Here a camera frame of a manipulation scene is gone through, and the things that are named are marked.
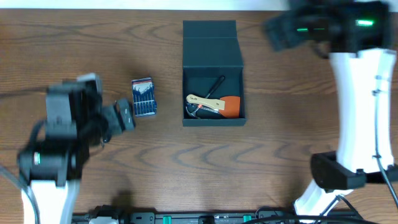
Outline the blue drill bit case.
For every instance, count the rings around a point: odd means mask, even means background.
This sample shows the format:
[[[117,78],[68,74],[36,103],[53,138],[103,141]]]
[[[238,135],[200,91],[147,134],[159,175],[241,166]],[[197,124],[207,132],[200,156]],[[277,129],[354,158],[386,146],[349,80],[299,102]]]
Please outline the blue drill bit case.
[[[136,117],[157,113],[154,83],[151,77],[131,81],[134,114]]]

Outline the small claw hammer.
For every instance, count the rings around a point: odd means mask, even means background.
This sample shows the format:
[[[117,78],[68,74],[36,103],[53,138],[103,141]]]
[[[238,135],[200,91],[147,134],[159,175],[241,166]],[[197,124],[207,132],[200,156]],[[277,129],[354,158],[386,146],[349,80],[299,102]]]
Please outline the small claw hammer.
[[[205,96],[205,98],[208,98],[209,96],[211,96],[213,94],[213,92],[215,90],[217,90],[218,87],[224,82],[224,80],[225,80],[225,76],[224,75],[220,76],[217,79],[217,81],[214,83],[214,85],[210,88],[210,90],[207,93],[207,95]],[[189,111],[187,106],[185,107],[185,109],[186,109],[186,112],[188,113],[189,116],[191,116],[193,118],[196,118],[196,119],[199,119],[199,117],[197,116],[197,111],[199,109],[201,109],[202,107],[203,107],[203,105],[196,105],[196,108],[193,111]]]

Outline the silver combination wrench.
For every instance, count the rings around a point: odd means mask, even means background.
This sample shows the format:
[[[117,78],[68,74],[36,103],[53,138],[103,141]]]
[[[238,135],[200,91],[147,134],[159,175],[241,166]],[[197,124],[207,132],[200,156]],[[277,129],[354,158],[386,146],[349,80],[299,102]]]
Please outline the silver combination wrench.
[[[191,118],[196,119],[222,119],[223,116],[212,109],[207,107],[197,108],[196,106],[188,105],[185,107],[185,111]]]

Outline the orange scraper wooden handle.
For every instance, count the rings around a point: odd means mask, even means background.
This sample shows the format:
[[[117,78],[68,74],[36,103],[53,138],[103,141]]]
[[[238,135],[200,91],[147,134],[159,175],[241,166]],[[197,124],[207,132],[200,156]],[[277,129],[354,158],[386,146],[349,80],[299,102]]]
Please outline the orange scraper wooden handle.
[[[239,118],[241,99],[238,96],[224,96],[220,99],[202,98],[193,94],[186,97],[188,103],[219,112],[225,118]]]

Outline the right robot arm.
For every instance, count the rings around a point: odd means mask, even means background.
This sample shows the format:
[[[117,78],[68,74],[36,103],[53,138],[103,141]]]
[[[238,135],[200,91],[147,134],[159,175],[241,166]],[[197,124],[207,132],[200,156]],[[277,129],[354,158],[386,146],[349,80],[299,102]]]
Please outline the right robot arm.
[[[391,81],[397,53],[386,1],[292,1],[264,31],[276,51],[311,41],[330,62],[338,94],[335,151],[312,155],[312,181],[294,202],[300,223],[321,223],[356,189],[384,184],[397,198],[390,140]]]

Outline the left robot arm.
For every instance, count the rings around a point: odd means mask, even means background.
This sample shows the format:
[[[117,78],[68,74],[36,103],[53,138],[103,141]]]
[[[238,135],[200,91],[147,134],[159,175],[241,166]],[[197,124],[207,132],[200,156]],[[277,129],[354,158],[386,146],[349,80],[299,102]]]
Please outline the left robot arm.
[[[24,223],[71,223],[90,147],[135,128],[131,102],[105,106],[102,93],[95,73],[47,88],[47,117],[17,156]]]

